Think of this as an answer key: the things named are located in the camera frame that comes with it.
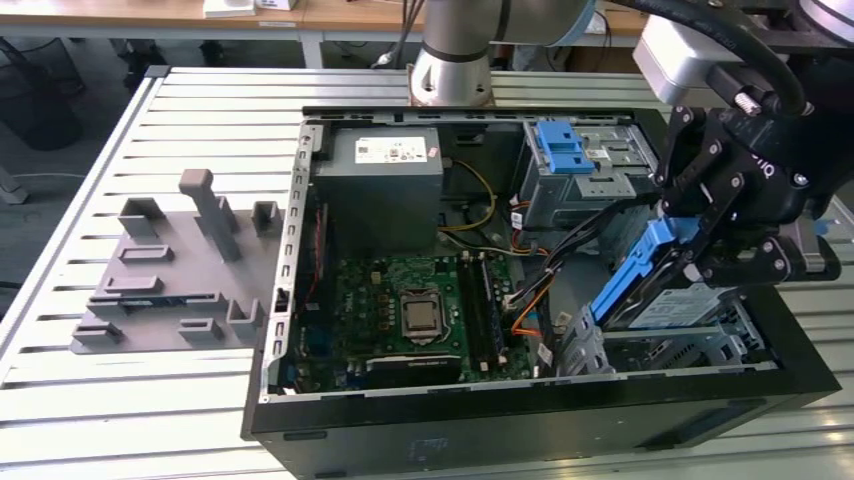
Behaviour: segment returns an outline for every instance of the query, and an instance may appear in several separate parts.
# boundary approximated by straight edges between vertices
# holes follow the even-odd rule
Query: orange wire
[[[551,280],[549,281],[549,283],[546,284],[543,289],[539,291],[539,293],[534,297],[534,300],[531,300],[531,303],[529,303],[529,306],[525,307],[525,310],[522,310],[522,314],[519,315],[519,318],[517,318],[517,321],[513,323],[513,327],[510,329],[510,331],[514,334],[522,334],[522,335],[534,334],[534,335],[539,335],[539,332],[537,330],[519,329],[519,325],[522,325],[522,320],[525,320],[526,315],[530,313],[531,309],[539,303],[541,299],[543,298],[543,295],[546,295],[546,292],[549,291],[549,288],[551,287],[553,283],[555,283],[555,277],[551,277]]]

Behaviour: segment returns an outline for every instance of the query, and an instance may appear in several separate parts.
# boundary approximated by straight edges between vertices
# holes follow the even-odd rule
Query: gray floor
[[[199,41],[158,41],[171,65],[203,66]],[[330,68],[370,66],[387,44],[323,45]],[[122,80],[126,64],[116,57],[104,39],[82,43],[66,41],[87,91],[72,100],[84,125],[83,138],[70,147],[54,152],[31,150],[12,132],[0,126],[0,163],[16,174],[72,173],[86,175],[110,137],[131,95]],[[223,42],[226,60],[235,67],[305,66],[297,42]],[[418,45],[406,49],[406,59],[414,60]],[[23,177],[18,179],[30,191],[26,205],[8,206],[0,202],[0,281],[23,282],[42,253],[54,228],[66,212],[82,179],[74,177]],[[6,312],[15,291],[0,289],[0,316]]]

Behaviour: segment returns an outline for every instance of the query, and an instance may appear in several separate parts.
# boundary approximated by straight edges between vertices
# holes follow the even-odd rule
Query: aluminum table
[[[497,73],[499,106],[669,108],[634,75]],[[124,200],[187,210],[186,168],[217,174],[233,208],[287,203],[307,105],[405,105],[399,72],[175,68],[147,78],[0,323],[0,478],[279,479],[239,437],[251,350],[78,356],[71,332],[123,229]],[[829,238],[854,264],[838,202]],[[694,449],[414,474],[533,478],[854,478],[854,268],[784,298],[845,390]]]

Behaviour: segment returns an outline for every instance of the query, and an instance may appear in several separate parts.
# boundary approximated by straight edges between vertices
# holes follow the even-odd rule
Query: wire bundle
[[[539,275],[535,277],[531,284],[527,287],[523,287],[507,299],[507,303],[513,304],[527,297],[530,294],[535,293],[534,298],[526,305],[522,313],[517,317],[517,321],[513,324],[511,331],[514,334],[537,336],[541,335],[539,331],[523,329],[521,328],[521,326],[526,315],[537,307],[538,303],[542,301],[549,292],[549,288],[551,288],[551,285],[555,282],[555,275],[561,271],[561,267],[563,266],[565,256],[573,253],[578,249],[578,247],[590,242],[602,233],[602,230],[610,224],[611,220],[618,214],[621,214],[629,208],[641,205],[652,205],[653,203],[656,203],[656,201],[658,201],[658,198],[658,193],[649,193],[638,195],[633,199],[618,200],[611,205],[599,210],[599,212],[590,216],[590,218],[587,218],[570,230],[570,232],[566,234],[566,236],[555,246],[554,250],[549,253],[541,267]]]

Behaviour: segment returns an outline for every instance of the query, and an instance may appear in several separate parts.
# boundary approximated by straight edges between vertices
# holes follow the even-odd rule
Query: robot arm
[[[425,43],[410,81],[415,103],[490,103],[490,42],[569,45],[593,14],[589,0],[427,0]]]
[[[701,287],[698,295],[714,296],[840,276],[816,220],[854,174],[854,8],[845,0],[801,0],[797,10],[785,1],[742,0],[738,8],[722,0],[613,1],[661,17],[636,60],[660,98],[677,105],[654,174],[658,219],[590,305],[597,324],[622,329],[649,326],[637,319],[676,290]],[[430,0],[427,8],[414,99],[482,105],[490,40],[566,40],[591,4]],[[770,13],[770,28],[741,8]],[[828,8],[836,15],[822,14]],[[710,102],[732,108],[697,108]]]

